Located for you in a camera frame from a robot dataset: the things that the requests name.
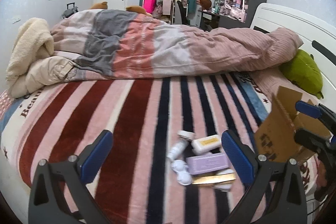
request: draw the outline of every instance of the star print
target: star print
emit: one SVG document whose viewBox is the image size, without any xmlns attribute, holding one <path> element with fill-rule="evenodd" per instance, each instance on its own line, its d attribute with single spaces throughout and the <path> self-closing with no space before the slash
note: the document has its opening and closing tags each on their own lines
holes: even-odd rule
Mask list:
<svg viewBox="0 0 336 224">
<path fill-rule="evenodd" d="M 5 157 L 6 157 L 6 159 L 8 160 L 8 156 L 7 156 L 6 148 L 4 148 L 3 151 L 4 151 L 4 153 L 5 153 Z"/>
</svg>

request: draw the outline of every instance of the green pillow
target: green pillow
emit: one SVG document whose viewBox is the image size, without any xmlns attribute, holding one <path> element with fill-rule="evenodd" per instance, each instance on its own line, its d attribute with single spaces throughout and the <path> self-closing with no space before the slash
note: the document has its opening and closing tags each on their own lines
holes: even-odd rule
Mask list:
<svg viewBox="0 0 336 224">
<path fill-rule="evenodd" d="M 322 75 L 313 56 L 303 50 L 298 50 L 291 61 L 283 63 L 279 68 L 293 84 L 319 99 L 323 98 L 321 92 L 323 86 Z"/>
</svg>

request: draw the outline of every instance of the white headboard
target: white headboard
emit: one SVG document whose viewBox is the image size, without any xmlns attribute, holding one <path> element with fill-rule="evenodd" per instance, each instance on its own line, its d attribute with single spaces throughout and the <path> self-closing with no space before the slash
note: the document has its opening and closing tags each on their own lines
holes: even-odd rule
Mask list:
<svg viewBox="0 0 336 224">
<path fill-rule="evenodd" d="M 321 102 L 336 111 L 336 28 L 292 8 L 260 4 L 250 28 L 272 32 L 278 27 L 293 30 L 303 40 L 301 49 L 314 56 L 322 72 L 324 99 Z"/>
</svg>

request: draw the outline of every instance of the purple box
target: purple box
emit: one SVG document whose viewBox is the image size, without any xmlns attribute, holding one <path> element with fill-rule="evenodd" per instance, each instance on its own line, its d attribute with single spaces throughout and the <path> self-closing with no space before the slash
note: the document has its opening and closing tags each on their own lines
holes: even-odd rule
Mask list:
<svg viewBox="0 0 336 224">
<path fill-rule="evenodd" d="M 225 153 L 216 153 L 189 157 L 186 159 L 191 175 L 198 175 L 229 168 L 229 160 Z"/>
</svg>

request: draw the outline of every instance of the bolt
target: bolt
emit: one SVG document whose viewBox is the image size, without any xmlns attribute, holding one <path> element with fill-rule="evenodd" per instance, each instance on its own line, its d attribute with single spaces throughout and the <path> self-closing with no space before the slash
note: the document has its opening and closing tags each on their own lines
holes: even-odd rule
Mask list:
<svg viewBox="0 0 336 224">
<path fill-rule="evenodd" d="M 295 159 L 289 159 L 289 163 L 291 165 L 296 165 L 296 160 Z"/>
<path fill-rule="evenodd" d="M 47 160 L 45 160 L 45 159 L 39 161 L 39 165 L 40 165 L 40 166 L 43 166 L 43 165 L 45 165 L 46 163 L 47 163 Z"/>
<path fill-rule="evenodd" d="M 259 156 L 258 156 L 258 160 L 260 160 L 260 161 L 266 161 L 267 158 L 266 158 L 265 155 L 259 155 Z"/>
<path fill-rule="evenodd" d="M 77 156 L 76 155 L 71 155 L 69 158 L 68 158 L 68 161 L 70 162 L 75 162 L 77 160 Z"/>
</svg>

